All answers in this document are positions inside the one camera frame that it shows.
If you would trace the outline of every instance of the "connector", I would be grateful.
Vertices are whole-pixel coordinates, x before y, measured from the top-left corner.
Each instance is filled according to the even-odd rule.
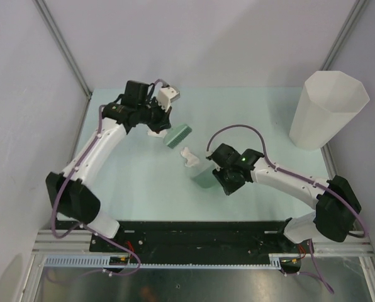
[[[181,97],[181,93],[178,88],[174,86],[163,87],[159,90],[157,95],[157,101],[163,110],[168,111],[171,103]]]

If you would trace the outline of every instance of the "white wall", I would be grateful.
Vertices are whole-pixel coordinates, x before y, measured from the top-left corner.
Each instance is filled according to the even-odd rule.
[[[345,44],[334,70],[360,80],[371,100],[331,141],[339,173],[352,184],[375,248],[375,0]]]
[[[48,220],[45,177],[69,158],[85,102],[32,1],[0,1],[0,301]]]
[[[299,86],[355,0],[47,0],[93,88]]]

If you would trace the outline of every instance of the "metal frame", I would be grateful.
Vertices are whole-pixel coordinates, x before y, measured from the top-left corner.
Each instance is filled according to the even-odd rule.
[[[35,3],[46,26],[51,32],[53,39],[62,52],[64,59],[74,73],[84,94],[87,96],[88,100],[90,100],[92,92],[88,88],[84,77],[82,76],[65,40],[63,39],[45,1],[33,0],[33,2]],[[331,68],[333,61],[337,58],[338,53],[340,52],[348,36],[354,29],[368,3],[369,0],[357,0],[357,2],[354,4],[320,70],[328,70],[329,68]],[[84,118],[80,124],[79,132],[81,131],[83,122],[85,120],[88,104],[89,102],[87,102],[86,104]],[[78,139],[75,141],[73,153],[76,149],[77,143]],[[333,177],[334,175],[336,175],[337,170],[335,168],[336,165],[334,164],[329,144],[325,145],[322,148],[322,155],[327,167],[328,175],[329,177]],[[104,260],[108,255],[126,255],[126,253],[123,252],[115,254],[91,253],[89,251],[91,236],[92,234],[88,231],[76,230],[73,231],[68,237],[57,240],[52,236],[50,230],[41,230],[36,238],[31,259],[28,264],[27,273],[23,280],[23,287],[18,294],[17,301],[34,301],[38,289],[38,284],[42,275],[42,270],[45,264],[52,266],[61,263],[60,259],[63,259],[63,263],[66,263],[66,265],[69,263],[76,263],[77,266],[83,266],[83,264],[80,264],[82,262],[69,262],[69,255],[71,255],[71,257],[75,259],[96,259],[98,257]],[[372,300],[375,301],[375,255],[368,238],[358,239],[348,237],[343,243],[335,243],[326,239],[314,241],[314,244],[316,257],[359,257],[369,288],[369,292],[371,294]],[[270,256],[271,260],[273,260],[276,259],[276,257],[290,256],[290,254],[271,254]],[[90,266],[91,263],[87,261],[87,265],[85,267]]]

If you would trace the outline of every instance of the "metal rod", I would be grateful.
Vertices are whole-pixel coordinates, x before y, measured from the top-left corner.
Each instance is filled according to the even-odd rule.
[[[50,13],[45,0],[33,0],[33,2],[35,3],[37,10],[40,12],[42,19],[44,20],[47,28],[49,29],[49,32],[52,34],[52,37],[55,40],[57,46],[59,47],[59,50],[62,53],[65,61],[69,65],[73,74],[75,75],[81,89],[83,90],[87,98],[90,99],[92,92],[88,88],[86,80],[82,76],[81,71],[76,64],[76,61],[74,60],[74,57],[69,50],[69,47],[63,39],[63,36],[60,33],[60,30],[56,25],[56,22],[53,19],[53,16]]]
[[[340,53],[342,47],[350,36],[352,30],[355,28],[356,24],[359,21],[359,18],[366,9],[369,0],[357,0],[353,5],[347,19],[345,20],[343,27],[341,28],[339,35],[333,43],[325,61],[323,62],[320,70],[330,70],[332,67],[337,55]]]

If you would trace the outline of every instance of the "white bin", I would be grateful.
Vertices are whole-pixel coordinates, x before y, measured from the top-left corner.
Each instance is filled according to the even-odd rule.
[[[321,148],[368,101],[355,78],[341,71],[316,71],[303,86],[289,137],[299,148]]]

